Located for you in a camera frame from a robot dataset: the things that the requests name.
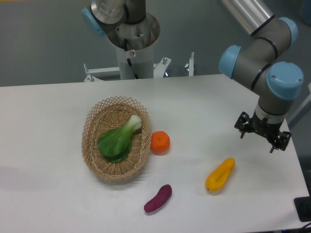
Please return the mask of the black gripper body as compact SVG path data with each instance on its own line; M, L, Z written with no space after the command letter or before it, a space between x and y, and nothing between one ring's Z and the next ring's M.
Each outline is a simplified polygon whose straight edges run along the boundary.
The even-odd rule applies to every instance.
M280 127L282 123L270 124L267 120L260 120L256 114L248 121L247 132L248 133L256 133L267 139L268 142L278 142L279 141L279 133Z

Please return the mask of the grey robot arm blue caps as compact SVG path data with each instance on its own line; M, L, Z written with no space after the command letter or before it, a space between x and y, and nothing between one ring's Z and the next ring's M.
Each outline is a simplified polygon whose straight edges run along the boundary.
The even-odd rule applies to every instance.
M241 113L235 128L241 134L256 133L285 150L291 134L280 127L300 93L304 74L293 63L277 58L297 39L296 24L276 18L260 0L224 0L224 7L244 27L253 42L243 49L228 47L219 70L259 96L252 116ZM146 12L143 0L94 0L82 10L88 28L98 37L107 36L116 48L120 76L126 79L162 78L170 59L152 61L151 47L160 33L158 21Z

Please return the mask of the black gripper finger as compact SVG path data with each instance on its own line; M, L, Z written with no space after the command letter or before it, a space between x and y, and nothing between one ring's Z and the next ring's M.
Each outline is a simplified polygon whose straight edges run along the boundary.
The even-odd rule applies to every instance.
M274 150L282 150L285 151L292 134L290 132L278 132L269 136L269 143L272 145L270 149L270 153Z
M250 132L249 121L250 121L250 116L246 112L242 112L240 116L238 117L234 125L234 128L239 130L241 134L240 139L243 139L244 135Z

